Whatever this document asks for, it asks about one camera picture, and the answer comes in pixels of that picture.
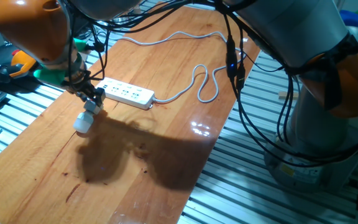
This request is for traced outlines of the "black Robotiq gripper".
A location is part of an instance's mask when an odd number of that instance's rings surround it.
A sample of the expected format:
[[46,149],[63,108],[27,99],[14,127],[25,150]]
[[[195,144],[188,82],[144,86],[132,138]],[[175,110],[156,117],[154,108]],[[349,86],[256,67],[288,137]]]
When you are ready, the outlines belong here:
[[[62,81],[62,88],[69,93],[74,93],[81,99],[82,102],[86,102],[88,96],[82,89],[83,85],[88,81],[91,72],[89,70],[79,70],[74,72],[69,77],[65,77]],[[106,98],[105,89],[98,87],[94,89],[93,101],[98,107],[102,107],[103,101]]]

